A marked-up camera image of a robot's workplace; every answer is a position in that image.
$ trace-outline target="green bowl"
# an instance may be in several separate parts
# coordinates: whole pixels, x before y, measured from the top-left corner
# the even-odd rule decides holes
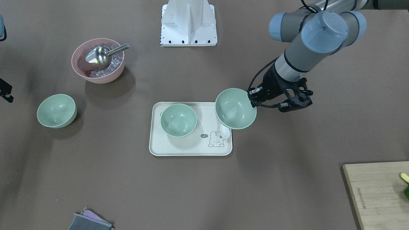
[[[256,119],[257,108],[252,107],[246,91],[230,88],[217,96],[216,116],[228,128],[244,129]]]
[[[56,94],[45,99],[37,110],[37,120],[50,128],[62,128],[69,125],[76,117],[77,108],[74,100],[65,94]]]
[[[163,111],[160,124],[163,130],[172,137],[181,138],[190,134],[196,127],[198,119],[195,111],[185,104],[173,104]]]

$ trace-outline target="gray cloth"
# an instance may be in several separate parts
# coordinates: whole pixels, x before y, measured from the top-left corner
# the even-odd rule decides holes
[[[111,230],[112,224],[104,223],[74,213],[74,220],[72,221],[68,230]]]

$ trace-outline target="white spoon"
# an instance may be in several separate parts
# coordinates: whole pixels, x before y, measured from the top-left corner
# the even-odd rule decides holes
[[[222,137],[229,138],[230,137],[230,129],[224,126],[223,124],[220,125],[220,132],[222,133]]]

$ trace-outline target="white tray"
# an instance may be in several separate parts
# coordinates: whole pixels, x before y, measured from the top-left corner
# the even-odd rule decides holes
[[[167,135],[160,125],[162,112],[176,103],[190,106],[198,118],[193,132],[182,138]],[[220,125],[215,114],[214,102],[158,102],[152,109],[149,151],[155,156],[228,155],[233,149],[232,135],[229,138],[223,138]]]

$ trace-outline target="white metal stand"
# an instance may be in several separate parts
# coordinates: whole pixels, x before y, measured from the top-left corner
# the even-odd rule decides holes
[[[162,46],[217,44],[214,6],[207,0],[169,0],[162,7]]]

